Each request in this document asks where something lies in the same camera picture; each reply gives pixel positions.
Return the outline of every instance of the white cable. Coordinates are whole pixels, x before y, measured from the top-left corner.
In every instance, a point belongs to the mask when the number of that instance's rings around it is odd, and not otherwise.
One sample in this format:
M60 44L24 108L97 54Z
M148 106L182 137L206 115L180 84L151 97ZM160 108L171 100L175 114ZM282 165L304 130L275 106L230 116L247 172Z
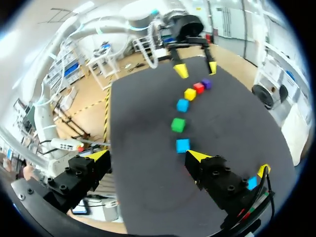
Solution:
M64 41L60 44L60 51L63 53L63 50L64 50ZM59 87L56 91L55 94L52 95L52 97L47 101L47 102L44 102L42 104L38 104L38 103L34 103L34 106L35 107L39 107L39 106L43 106L43 105L47 105L49 104L50 102L52 102L52 100L59 94L59 91L61 89L61 86L64 82L64 78L65 78L65 55L62 55L61 57L61 66L62 66L62 75L61 75L61 80L60 80L60 83L59 83ZM43 86L43 83L42 83L42 93L41 93L41 97L39 98L38 102L42 99L42 96L43 96L43 91L44 91L44 86Z
M146 52L146 50L145 50L143 44L139 41L139 39L138 39L136 36L134 36L134 35L132 35L132 38L133 38L133 39L136 41L136 43L138 44L138 47L139 47L140 51L142 52L142 54L144 55L144 57L145 57L145 59L146 59L148 65L149 65L152 69L155 69L155 68L158 67L158 58L157 58L156 53L155 53L156 47L155 47L155 42L154 42L154 37L153 37L153 30L152 30L153 24L154 24L154 21L152 21L152 22L149 24L149 26L148 26L148 38L149 38L150 50L151 50L151 52L152 52L152 54L153 54L153 58L154 58L154 63L152 63L152 61L150 60L150 58L149 58L149 56L148 56L148 54L147 54L147 52Z
M50 126L47 126L47 127L43 127L42 129L45 130L45 129L49 129L49 128L53 128L53 127L57 127L57 125L50 125Z

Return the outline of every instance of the blue box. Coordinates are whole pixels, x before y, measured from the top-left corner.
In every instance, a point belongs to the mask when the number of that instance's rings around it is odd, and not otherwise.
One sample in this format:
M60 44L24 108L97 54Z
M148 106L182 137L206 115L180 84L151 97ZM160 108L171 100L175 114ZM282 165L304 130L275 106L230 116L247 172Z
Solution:
M189 139L179 139L176 142L177 146L177 153L185 153L187 150L190 149L190 140Z
M189 101L186 99L180 99L177 103L177 110L179 112L183 112L185 113L186 111L188 111L189 108Z
M248 189L253 190L257 186L257 176L253 176L248 180Z

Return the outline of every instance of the yellow cube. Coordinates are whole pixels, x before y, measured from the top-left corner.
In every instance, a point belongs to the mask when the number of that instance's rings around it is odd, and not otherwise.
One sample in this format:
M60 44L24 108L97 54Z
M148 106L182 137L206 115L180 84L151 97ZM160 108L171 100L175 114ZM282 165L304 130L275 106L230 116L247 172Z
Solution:
M184 98L186 100L189 100L189 101L193 101L194 98L196 97L197 95L197 91L196 90L193 90L191 88L188 88L185 92L184 92Z
M266 166L268 167L268 174L270 174L271 167L270 167L268 164L264 164L264 165L262 165L262 166L260 167L260 169L259 169L259 171L258 171L258 173L257 173L260 178L262 178L262 176L263 176L263 170L264 170L264 168L265 168Z

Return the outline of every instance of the cable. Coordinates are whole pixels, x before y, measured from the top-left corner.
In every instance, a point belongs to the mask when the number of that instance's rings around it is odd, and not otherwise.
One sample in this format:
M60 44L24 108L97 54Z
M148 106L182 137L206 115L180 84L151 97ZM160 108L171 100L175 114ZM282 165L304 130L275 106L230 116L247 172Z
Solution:
M52 152L54 152L54 151L56 151L56 150L58 150L58 148L54 148L54 149L52 149L52 150L50 150L50 151L48 151L48 152L45 152L45 153L42 153L42 152L40 152L40 151L38 151L38 153L40 153L41 155L46 155L46 154L49 154L49 153L52 153Z
M253 204L258 200L260 193L263 190L263 185L265 183L266 180L266 176L268 173L268 167L265 166L264 170L263 170L263 175L262 175L262 179L260 181L260 184L258 186L258 188L256 189L256 192L252 198L252 200L249 202L249 204L243 209L244 211L241 212L236 218L234 218L233 221L231 221L230 223L228 223L227 226L224 227L224 229L222 231L228 231L230 230L232 227L234 227L236 224L238 224L243 217L250 211L250 209L252 208Z
M135 36L132 35L132 39L134 39L136 41L136 43L138 44L138 47L140 49L140 51L142 52L143 56L145 57L147 63L149 64L149 66L152 69L155 69L158 67L158 58L156 57L156 53L155 53L155 41L154 41L154 37L153 37L153 25L154 25L154 21L152 21L149 26L148 26L148 38L149 38L149 46L150 46L150 50L152 52L153 58L154 58L154 63L152 63L152 61L150 60L143 44L140 42L140 40Z
M62 41L62 43L60 44L60 51L61 51L61 52L64 50L64 44L65 44L65 41ZM39 98L39 100L37 101L37 103L34 103L34 104L33 104L35 107L39 107L39 106L43 106L43 105L49 104L49 103L59 94L59 91L60 91L60 89L61 89L61 86L62 86L62 84L63 84L63 82L64 82L64 78L65 78L65 56L66 56L66 54L62 55L62 57L61 57L62 75L61 75L60 84L59 84L59 87L58 87L56 93L53 94L52 97L51 97L48 101L46 101L46 102L44 102L44 103L42 103L42 104L38 104L38 102L39 102L39 101L42 99L42 97L43 97L43 93L41 93L41 97Z
M40 142L40 144L43 144L43 143L46 143L46 142L51 142L51 140L42 141L42 142Z
M271 189L271 182L270 182L269 172L267 173L267 182L268 182L268 190L269 190L271 209L272 209L271 219L270 219L270 223L271 223L272 219L275 216L275 202L274 202L273 196L272 196L272 189Z
M97 207L97 206L105 206L106 204L103 205L95 205L95 206L89 206L89 205L77 205L77 206L84 206L84 207Z

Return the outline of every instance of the colored block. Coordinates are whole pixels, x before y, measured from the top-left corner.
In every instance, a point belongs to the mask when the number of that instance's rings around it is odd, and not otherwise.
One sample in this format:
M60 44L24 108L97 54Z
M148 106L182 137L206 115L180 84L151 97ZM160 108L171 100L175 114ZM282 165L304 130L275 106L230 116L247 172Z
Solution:
M260 178L262 178L262 176L263 176L263 170L264 170L264 168L265 168L266 166L268 167L268 173L270 174L271 167L270 167L268 164L264 164L264 165L262 165L262 166L260 167L260 169L259 169L259 171L258 171L258 173L257 173Z
M197 96L197 91L193 90L191 88L188 88L185 92L184 92L184 98L189 100L189 101L193 101L194 98Z
M202 94L204 92L204 85L202 83L196 83L193 85L194 90L197 91L197 94Z
M188 78L189 73L187 69L187 65L185 63L177 64L173 67L173 69L179 74L182 79Z
M174 132L183 132L184 126L186 125L186 121L181 118L175 118L171 124L171 130Z
M248 180L248 189L253 190L257 186L257 176L254 176Z
M177 110L179 112L183 112L185 113L186 111L188 111L189 108L189 101L186 99L180 99L177 103Z
M217 62L209 62L209 66L211 68L212 73L210 75L214 75L217 69Z
M176 142L177 153L185 153L190 149L190 140L189 139L179 139Z
M212 88L212 83L208 79L203 79L201 83L204 85L205 90L210 90Z

